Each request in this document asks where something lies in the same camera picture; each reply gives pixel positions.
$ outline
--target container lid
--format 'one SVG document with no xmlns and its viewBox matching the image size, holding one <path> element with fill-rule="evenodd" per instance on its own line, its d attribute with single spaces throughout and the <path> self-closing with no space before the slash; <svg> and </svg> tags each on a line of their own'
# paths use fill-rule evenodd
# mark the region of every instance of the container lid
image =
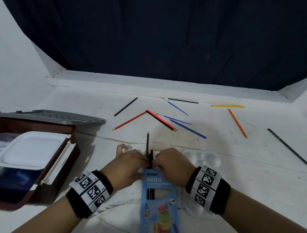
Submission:
<svg viewBox="0 0 307 233">
<path fill-rule="evenodd" d="M 105 119 L 86 116 L 76 113 L 67 113 L 53 110 L 33 110 L 31 112 L 16 111 L 15 113 L 1 113 L 0 117 L 37 120 L 56 124 L 81 125 L 105 123 Z"/>
<path fill-rule="evenodd" d="M 30 131 L 19 135 L 0 152 L 0 166 L 29 170 L 44 169 L 67 134 Z"/>
</svg>

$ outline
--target yellow pencil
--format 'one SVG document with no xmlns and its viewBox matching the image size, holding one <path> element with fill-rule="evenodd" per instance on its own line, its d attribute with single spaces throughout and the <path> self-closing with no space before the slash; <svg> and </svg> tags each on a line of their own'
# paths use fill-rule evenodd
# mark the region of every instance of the yellow pencil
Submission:
<svg viewBox="0 0 307 233">
<path fill-rule="evenodd" d="M 244 108 L 244 106 L 239 105 L 210 105 L 211 107 L 223 107 L 223 108 Z"/>
</svg>

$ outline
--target white plastic tray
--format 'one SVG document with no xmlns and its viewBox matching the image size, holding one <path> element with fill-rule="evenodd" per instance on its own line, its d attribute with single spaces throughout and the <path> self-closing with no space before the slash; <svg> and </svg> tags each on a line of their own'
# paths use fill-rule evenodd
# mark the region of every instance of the white plastic tray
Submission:
<svg viewBox="0 0 307 233">
<path fill-rule="evenodd" d="M 200 151 L 200 150 L 184 150 L 182 152 L 190 162 L 196 167 L 202 167 L 204 165 L 213 168 L 219 172 L 225 181 L 228 181 L 225 168 L 218 154 L 211 151 Z M 183 198 L 185 208 L 195 218 L 216 218 L 212 212 L 206 211 L 200 204 L 191 198 L 185 190 L 183 191 Z"/>
<path fill-rule="evenodd" d="M 21 134 L 0 152 L 0 166 L 44 169 L 67 136 L 37 131 Z"/>
</svg>

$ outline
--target white lid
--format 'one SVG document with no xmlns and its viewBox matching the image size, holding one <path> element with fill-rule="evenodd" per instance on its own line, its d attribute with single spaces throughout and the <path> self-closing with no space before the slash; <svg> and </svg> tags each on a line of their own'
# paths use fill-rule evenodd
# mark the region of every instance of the white lid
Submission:
<svg viewBox="0 0 307 233">
<path fill-rule="evenodd" d="M 67 134 L 38 131 L 21 134 L 0 152 L 0 166 L 44 169 L 66 137 Z"/>
</svg>

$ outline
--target gray lid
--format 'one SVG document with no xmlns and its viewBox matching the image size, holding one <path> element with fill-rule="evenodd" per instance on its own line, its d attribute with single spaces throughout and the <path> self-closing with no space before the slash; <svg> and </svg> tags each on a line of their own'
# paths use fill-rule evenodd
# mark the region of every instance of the gray lid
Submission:
<svg viewBox="0 0 307 233">
<path fill-rule="evenodd" d="M 16 111 L 15 113 L 2 113 L 0 117 L 6 118 L 18 118 L 25 120 L 38 120 L 56 124 L 93 124 L 93 123 L 105 123 L 105 119 L 97 118 L 93 116 L 85 116 L 75 113 L 59 112 L 52 110 L 33 110 L 32 112 Z"/>
</svg>

